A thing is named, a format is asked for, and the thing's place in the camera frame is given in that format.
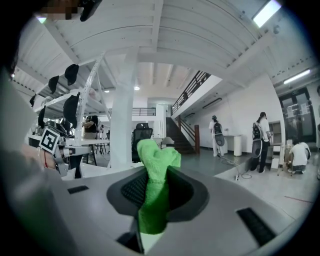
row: glass door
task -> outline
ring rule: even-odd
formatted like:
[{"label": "glass door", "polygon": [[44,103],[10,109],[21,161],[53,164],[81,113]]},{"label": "glass door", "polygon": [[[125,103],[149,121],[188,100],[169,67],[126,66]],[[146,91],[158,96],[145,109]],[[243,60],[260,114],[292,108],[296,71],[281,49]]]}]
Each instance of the glass door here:
[{"label": "glass door", "polygon": [[316,142],[314,111],[306,88],[294,90],[279,98],[286,140],[298,137],[302,142]]}]

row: red line on floor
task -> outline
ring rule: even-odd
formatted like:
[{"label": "red line on floor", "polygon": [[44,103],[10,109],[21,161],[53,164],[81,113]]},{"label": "red line on floor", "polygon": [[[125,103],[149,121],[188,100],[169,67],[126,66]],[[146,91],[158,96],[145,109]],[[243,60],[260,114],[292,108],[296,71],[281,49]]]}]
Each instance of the red line on floor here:
[{"label": "red line on floor", "polygon": [[298,198],[294,198],[294,197],[290,197],[290,196],[284,196],[285,198],[290,198],[290,199],[293,199],[293,200],[297,200],[297,201],[301,201],[301,202],[306,202],[306,203],[310,203],[310,204],[313,204],[314,202],[311,202],[311,201],[306,201],[306,200],[302,200],[302,199],[298,199]]}]

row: white floor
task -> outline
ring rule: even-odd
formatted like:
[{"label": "white floor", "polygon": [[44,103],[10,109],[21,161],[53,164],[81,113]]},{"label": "white floor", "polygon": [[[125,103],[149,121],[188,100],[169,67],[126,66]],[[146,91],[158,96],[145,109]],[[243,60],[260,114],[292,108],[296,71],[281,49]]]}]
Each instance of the white floor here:
[{"label": "white floor", "polygon": [[235,182],[264,201],[278,208],[285,213],[292,221],[308,214],[310,208],[319,193],[320,181],[317,180],[317,167],[313,165],[313,158],[310,159],[304,174],[291,175],[282,168],[266,170],[264,173],[248,171],[249,176],[240,176],[235,181],[237,172],[227,170],[216,175],[216,177]]}]

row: staircase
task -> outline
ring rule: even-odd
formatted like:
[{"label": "staircase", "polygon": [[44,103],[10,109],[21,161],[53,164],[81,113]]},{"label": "staircase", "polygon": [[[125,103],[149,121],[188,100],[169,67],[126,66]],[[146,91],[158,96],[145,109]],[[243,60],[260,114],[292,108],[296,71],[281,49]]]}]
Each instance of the staircase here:
[{"label": "staircase", "polygon": [[171,117],[166,118],[166,136],[174,140],[174,148],[181,155],[196,153],[194,147],[190,144]]}]

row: green cloth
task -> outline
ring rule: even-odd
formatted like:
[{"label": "green cloth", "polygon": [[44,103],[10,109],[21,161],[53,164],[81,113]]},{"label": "green cloth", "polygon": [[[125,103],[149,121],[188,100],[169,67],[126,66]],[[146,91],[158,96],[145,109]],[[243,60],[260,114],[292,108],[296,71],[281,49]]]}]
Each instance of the green cloth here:
[{"label": "green cloth", "polygon": [[170,210],[167,167],[180,167],[181,155],[174,148],[159,149],[152,139],[139,141],[137,151],[149,177],[144,204],[138,213],[139,229],[141,233],[155,235],[165,230]]}]

